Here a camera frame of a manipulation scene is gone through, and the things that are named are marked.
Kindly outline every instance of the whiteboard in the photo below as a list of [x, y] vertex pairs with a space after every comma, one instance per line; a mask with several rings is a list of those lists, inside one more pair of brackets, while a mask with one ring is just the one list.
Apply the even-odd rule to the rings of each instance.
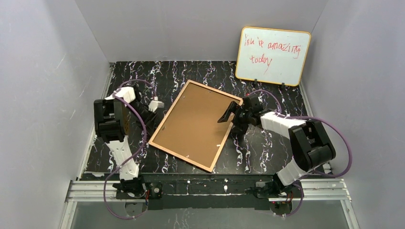
[[236, 77], [297, 86], [309, 47], [311, 34], [244, 27], [239, 44]]

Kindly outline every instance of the marble tabletop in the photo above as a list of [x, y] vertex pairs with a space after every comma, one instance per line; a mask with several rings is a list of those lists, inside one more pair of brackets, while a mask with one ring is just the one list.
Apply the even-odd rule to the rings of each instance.
[[[129, 79], [143, 79], [151, 82], [159, 100], [165, 103], [158, 111], [155, 127], [176, 99], [187, 82], [194, 80], [218, 90], [244, 97], [246, 94], [264, 89], [280, 101], [283, 113], [291, 116], [307, 115], [299, 87], [285, 87], [269, 83], [242, 81], [235, 77], [235, 62], [228, 61], [167, 61], [167, 62], [117, 62], [113, 70], [108, 95]], [[149, 104], [152, 88], [139, 83], [143, 101]], [[265, 108], [277, 107], [273, 98], [263, 95]], [[141, 145], [142, 131], [136, 124], [136, 117], [130, 114], [130, 148], [135, 152]], [[291, 160], [291, 145], [287, 138], [274, 132], [249, 127], [246, 135], [230, 134], [212, 173], [214, 174], [274, 174]], [[142, 173], [206, 174], [181, 159], [147, 145], [135, 157]], [[115, 162], [108, 147], [95, 136], [86, 166], [86, 173], [109, 173]]]

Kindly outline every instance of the corkboard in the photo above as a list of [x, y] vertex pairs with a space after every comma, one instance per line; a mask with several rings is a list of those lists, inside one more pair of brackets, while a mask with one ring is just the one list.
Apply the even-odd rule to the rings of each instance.
[[229, 104], [242, 99], [194, 81], [187, 81], [149, 144], [212, 172], [232, 128], [217, 123]]

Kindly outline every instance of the yellow whiteboard frame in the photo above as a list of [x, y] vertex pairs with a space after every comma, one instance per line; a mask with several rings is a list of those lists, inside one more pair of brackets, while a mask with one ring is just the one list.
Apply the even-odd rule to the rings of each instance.
[[[312, 36], [311, 36], [311, 33], [309, 33], [309, 32], [305, 32], [305, 31], [295, 31], [295, 30], [279, 30], [279, 29], [262, 28], [262, 27], [251, 27], [251, 26], [245, 26], [245, 27], [243, 27], [242, 32], [241, 32], [241, 39], [240, 39], [240, 42], [239, 42], [238, 59], [236, 60], [236, 71], [235, 71], [235, 76], [236, 76], [238, 79], [240, 79], [240, 80], [249, 80], [249, 81], [254, 81], [254, 79], [246, 79], [246, 78], [241, 78], [241, 77], [238, 77], [239, 53], [240, 53], [240, 49], [241, 49], [241, 46], [242, 46], [242, 40], [243, 40], [243, 30], [245, 30], [246, 28], [251, 28], [251, 29], [261, 29], [261, 30], [276, 30], [276, 31], [286, 31], [286, 32], [300, 32], [300, 33], [306, 33], [306, 34], [308, 34], [308, 35], [309, 35], [308, 49], [309, 49], [309, 43], [311, 42], [311, 37], [312, 37]], [[305, 53], [305, 57], [304, 57], [304, 63], [303, 63], [302, 68], [301, 68], [301, 74], [299, 75], [298, 84], [296, 84], [296, 85], [285, 84], [285, 86], [292, 86], [292, 87], [296, 87], [296, 86], [298, 86], [298, 85], [299, 85], [299, 82], [301, 82], [302, 71], [304, 70], [305, 60], [307, 59], [307, 54], [308, 54], [308, 50], [307, 50], [307, 52]], [[261, 80], [258, 80], [258, 82], [263, 82], [263, 83], [273, 83], [273, 84], [279, 84], [279, 85], [281, 85], [281, 84], [282, 84], [282, 83], [278, 83], [278, 82], [261, 81]]]

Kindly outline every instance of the wooden board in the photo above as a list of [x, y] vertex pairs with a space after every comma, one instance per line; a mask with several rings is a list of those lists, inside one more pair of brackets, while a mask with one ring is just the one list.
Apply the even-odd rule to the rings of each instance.
[[212, 172], [232, 128], [232, 116], [217, 123], [229, 104], [242, 98], [187, 81], [149, 144]]
[[311, 40], [304, 31], [244, 27], [239, 44], [236, 77], [297, 86]]

